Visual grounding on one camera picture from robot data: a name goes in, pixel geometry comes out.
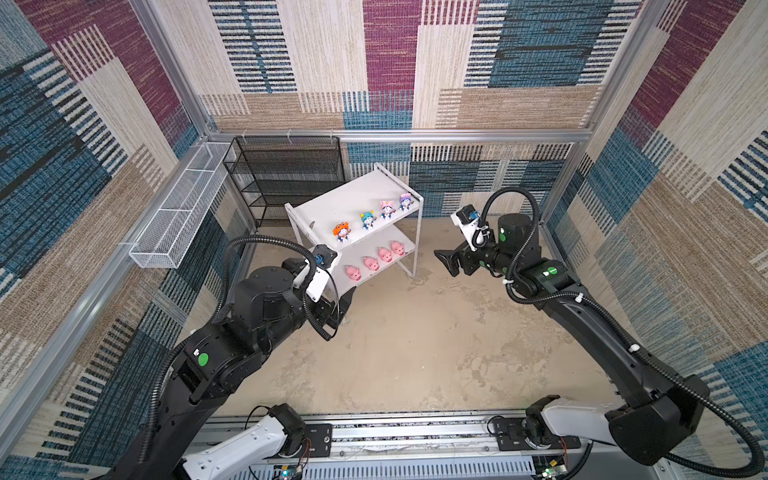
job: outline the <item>pink pig toy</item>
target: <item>pink pig toy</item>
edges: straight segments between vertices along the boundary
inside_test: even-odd
[[[396,255],[400,255],[401,257],[406,254],[406,248],[402,245],[402,243],[398,241],[393,241],[390,245],[392,247],[392,251],[395,252]]]
[[[346,266],[346,275],[351,278],[352,280],[360,280],[362,278],[362,274],[360,273],[360,269],[356,266],[347,265]]]
[[[379,247],[379,258],[389,263],[392,261],[392,252],[384,247]]]
[[[368,270],[376,272],[379,269],[379,261],[375,258],[365,257],[362,262],[368,267]]]

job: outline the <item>black wire mesh rack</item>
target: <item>black wire mesh rack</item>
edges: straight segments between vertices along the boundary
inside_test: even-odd
[[[236,137],[224,161],[257,226],[290,225],[294,207],[346,182],[337,137]]]

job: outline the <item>white wire mesh basket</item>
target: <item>white wire mesh basket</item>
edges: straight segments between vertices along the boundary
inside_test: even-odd
[[[223,160],[234,155],[230,144],[218,142],[206,142],[197,151],[131,248],[131,258],[138,266],[181,265],[227,177]]]

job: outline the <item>cartoon figurine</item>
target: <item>cartoon figurine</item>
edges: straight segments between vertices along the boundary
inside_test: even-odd
[[[360,269],[356,266],[347,265],[346,266],[346,275],[351,278],[352,280],[358,281],[362,278],[362,274],[360,273]]]
[[[382,218],[384,220],[390,220],[394,212],[395,212],[394,200],[385,200],[382,202]]]
[[[372,257],[363,257],[362,262],[368,267],[368,270],[376,272],[379,269],[379,261]]]
[[[339,223],[336,228],[333,229],[333,234],[339,239],[339,242],[346,242],[349,240],[349,222]]]
[[[392,252],[384,247],[379,247],[379,258],[389,263],[392,261]]]
[[[395,252],[395,255],[400,255],[402,257],[406,254],[406,248],[397,240],[393,240],[390,246],[392,247],[392,251]]]
[[[411,198],[411,194],[400,195],[400,210],[402,211],[410,210],[412,203],[413,203],[413,199]]]
[[[371,230],[373,228],[373,221],[376,219],[376,217],[373,216],[373,210],[360,214],[360,218],[362,218],[362,228],[366,230]]]

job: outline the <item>shelf tier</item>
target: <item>shelf tier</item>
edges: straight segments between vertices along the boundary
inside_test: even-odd
[[[395,205],[399,207],[400,195],[405,193],[410,192],[382,171],[374,170],[293,209],[305,225],[314,222],[312,234],[318,239],[317,243],[324,243],[333,250],[346,252],[358,242],[376,235],[380,230],[421,208],[421,202],[414,197],[414,204],[409,210],[402,211],[398,208],[392,214],[391,220],[383,220],[381,202],[394,200]],[[376,221],[371,230],[366,230],[362,227],[360,214],[371,210],[376,215]],[[349,222],[351,229],[349,241],[345,243],[339,242],[333,234],[333,228],[342,222]]]
[[[392,252],[392,261],[385,263],[384,260],[379,258],[379,247],[384,247],[387,250],[392,251],[390,243],[393,240],[397,240],[398,242],[402,243],[402,245],[406,248],[406,254],[398,257],[394,252]],[[336,287],[339,289],[339,295],[343,295],[353,286],[362,285],[371,277],[390,268],[395,263],[398,263],[400,260],[407,257],[410,253],[413,252],[414,249],[415,244],[391,222],[389,222],[386,227],[380,228],[379,230],[373,230],[372,235],[365,236],[351,247],[345,248],[341,253],[339,264],[335,266],[331,271],[333,279],[336,281]],[[379,269],[376,272],[368,270],[368,267],[362,263],[363,257],[373,257],[377,259],[379,261]],[[362,274],[362,278],[358,281],[349,278],[346,275],[347,265],[353,265],[359,268],[360,273]],[[331,289],[331,292],[333,291],[333,287],[330,285],[330,283],[328,288]]]

